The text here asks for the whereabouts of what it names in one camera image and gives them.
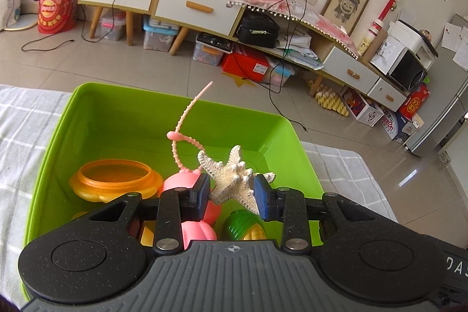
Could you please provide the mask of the green plastic storage box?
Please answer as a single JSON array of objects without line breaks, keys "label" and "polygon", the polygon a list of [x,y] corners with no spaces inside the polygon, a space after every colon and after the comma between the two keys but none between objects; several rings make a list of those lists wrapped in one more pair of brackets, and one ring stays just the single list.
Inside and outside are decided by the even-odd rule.
[{"label": "green plastic storage box", "polygon": [[167,132],[188,99],[114,85],[79,86],[40,169],[18,270],[28,311],[312,311],[324,300],[304,256],[279,248],[282,224],[264,241],[195,241],[178,254],[140,244],[159,200],[138,192],[92,204],[70,178],[100,159],[139,161],[175,174]]}]

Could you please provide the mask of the silver refrigerator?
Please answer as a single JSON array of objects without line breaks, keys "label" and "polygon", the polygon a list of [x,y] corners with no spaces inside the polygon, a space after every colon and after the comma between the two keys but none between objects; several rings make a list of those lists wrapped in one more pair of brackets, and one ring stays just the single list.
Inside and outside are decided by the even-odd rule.
[{"label": "silver refrigerator", "polygon": [[412,154],[430,154],[455,128],[467,112],[467,72],[453,61],[455,52],[442,43],[438,58],[428,72],[431,94],[417,111],[423,124],[405,142]]}]

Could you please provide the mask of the black microwave oven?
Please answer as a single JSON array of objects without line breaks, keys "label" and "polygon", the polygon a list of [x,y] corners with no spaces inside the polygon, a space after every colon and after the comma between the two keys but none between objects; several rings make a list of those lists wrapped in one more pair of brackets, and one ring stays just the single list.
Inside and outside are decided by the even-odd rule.
[{"label": "black microwave oven", "polygon": [[409,93],[414,93],[428,74],[417,56],[390,35],[382,41],[370,63]]}]

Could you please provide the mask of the pink checked cloth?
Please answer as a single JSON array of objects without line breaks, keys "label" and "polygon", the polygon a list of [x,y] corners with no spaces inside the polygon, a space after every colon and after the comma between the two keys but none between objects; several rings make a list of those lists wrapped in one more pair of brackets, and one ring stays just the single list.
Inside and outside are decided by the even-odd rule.
[{"label": "pink checked cloth", "polygon": [[247,7],[259,12],[269,12],[275,16],[283,16],[301,20],[314,31],[331,38],[355,59],[359,58],[358,50],[351,37],[341,28],[335,26],[329,19],[316,13],[308,6],[302,6],[293,0],[227,0],[228,5]]}]

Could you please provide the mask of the red box under cabinet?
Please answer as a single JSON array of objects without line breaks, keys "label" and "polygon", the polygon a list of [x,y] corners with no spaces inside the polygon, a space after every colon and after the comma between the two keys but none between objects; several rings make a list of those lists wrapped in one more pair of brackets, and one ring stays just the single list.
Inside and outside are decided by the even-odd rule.
[{"label": "red box under cabinet", "polygon": [[224,73],[262,82],[270,68],[266,55],[252,47],[234,43],[233,51],[221,62]]}]

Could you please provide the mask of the wooden white TV cabinet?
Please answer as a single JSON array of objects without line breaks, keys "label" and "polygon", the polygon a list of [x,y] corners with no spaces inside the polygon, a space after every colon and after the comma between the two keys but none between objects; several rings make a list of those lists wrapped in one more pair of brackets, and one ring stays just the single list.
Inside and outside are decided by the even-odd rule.
[{"label": "wooden white TV cabinet", "polygon": [[79,4],[94,7],[90,34],[95,34],[103,9],[117,9],[126,13],[127,43],[133,44],[133,16],[148,15],[151,19],[178,25],[177,38],[170,53],[175,54],[190,30],[208,32],[231,41],[238,41],[236,29],[244,12],[251,10],[271,15],[274,20],[285,19],[290,27],[300,27],[307,31],[312,41],[310,46],[323,64],[319,69],[314,88],[318,89],[323,77],[355,89],[362,95],[396,111],[407,96],[390,79],[366,63],[359,55],[355,59],[331,38],[314,31],[301,20],[275,16],[269,12],[259,12],[247,7],[228,5],[227,0],[78,0]]}]

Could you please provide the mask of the red cartoon bucket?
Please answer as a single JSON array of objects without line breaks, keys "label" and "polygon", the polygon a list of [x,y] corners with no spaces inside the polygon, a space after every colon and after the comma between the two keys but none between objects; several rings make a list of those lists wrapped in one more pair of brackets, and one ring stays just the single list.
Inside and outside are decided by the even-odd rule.
[{"label": "red cartoon bucket", "polygon": [[38,31],[55,35],[75,27],[78,0],[37,0]]}]

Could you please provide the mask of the white starfish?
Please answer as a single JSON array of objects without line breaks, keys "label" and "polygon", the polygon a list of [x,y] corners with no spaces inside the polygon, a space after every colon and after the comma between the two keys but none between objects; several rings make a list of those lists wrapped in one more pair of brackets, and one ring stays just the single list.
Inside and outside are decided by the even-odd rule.
[{"label": "white starfish", "polygon": [[274,172],[255,173],[241,159],[240,150],[240,145],[234,146],[225,163],[214,161],[204,150],[198,152],[197,160],[214,181],[214,188],[209,194],[209,199],[214,204],[221,205],[230,199],[235,199],[251,213],[259,215],[259,207],[254,196],[254,180],[262,175],[271,184],[276,174]]}]

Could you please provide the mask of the black bag on shelf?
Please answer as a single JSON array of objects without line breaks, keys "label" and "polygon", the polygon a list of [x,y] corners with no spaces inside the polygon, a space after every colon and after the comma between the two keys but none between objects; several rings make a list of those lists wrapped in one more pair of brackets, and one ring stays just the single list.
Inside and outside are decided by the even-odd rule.
[{"label": "black bag on shelf", "polygon": [[245,11],[235,36],[242,44],[275,48],[280,26],[265,13]]}]

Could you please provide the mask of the grey checked tablecloth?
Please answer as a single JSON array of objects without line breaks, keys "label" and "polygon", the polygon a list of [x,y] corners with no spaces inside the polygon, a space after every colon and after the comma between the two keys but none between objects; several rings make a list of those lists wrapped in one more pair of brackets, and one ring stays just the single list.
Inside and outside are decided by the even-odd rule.
[{"label": "grey checked tablecloth", "polygon": [[[70,93],[1,86],[1,295],[18,307],[28,299],[21,289],[18,257],[40,165],[68,103]],[[395,220],[380,185],[363,158],[311,142],[302,144],[327,192],[337,192]]]}]

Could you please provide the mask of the white printer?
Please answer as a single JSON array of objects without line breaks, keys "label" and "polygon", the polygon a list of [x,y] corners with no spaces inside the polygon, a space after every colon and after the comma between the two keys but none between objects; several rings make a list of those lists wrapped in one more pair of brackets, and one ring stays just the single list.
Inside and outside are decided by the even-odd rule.
[{"label": "white printer", "polygon": [[403,20],[391,21],[387,33],[405,45],[420,60],[426,70],[429,70],[439,57],[431,41]]}]

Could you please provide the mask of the green yellow toy corn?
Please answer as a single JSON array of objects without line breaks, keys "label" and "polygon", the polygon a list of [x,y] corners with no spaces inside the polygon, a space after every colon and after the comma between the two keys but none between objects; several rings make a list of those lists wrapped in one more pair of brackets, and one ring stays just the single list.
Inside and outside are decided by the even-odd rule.
[{"label": "green yellow toy corn", "polygon": [[224,241],[266,240],[266,231],[259,216],[248,210],[234,210],[224,221]]}]

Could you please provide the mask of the framed cartoon girl picture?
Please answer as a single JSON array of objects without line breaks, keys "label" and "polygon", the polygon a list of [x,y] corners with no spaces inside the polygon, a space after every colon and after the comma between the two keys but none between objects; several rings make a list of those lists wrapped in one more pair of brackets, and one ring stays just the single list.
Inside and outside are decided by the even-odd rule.
[{"label": "framed cartoon girl picture", "polygon": [[351,35],[370,0],[327,0],[321,15]]}]

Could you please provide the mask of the clear storage bin blue lid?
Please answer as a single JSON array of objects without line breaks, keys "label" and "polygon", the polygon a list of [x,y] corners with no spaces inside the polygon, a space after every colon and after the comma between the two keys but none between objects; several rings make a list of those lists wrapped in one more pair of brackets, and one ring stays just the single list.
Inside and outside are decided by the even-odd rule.
[{"label": "clear storage bin blue lid", "polygon": [[160,20],[144,16],[144,43],[145,50],[169,52],[175,37],[178,35],[179,27]]}]

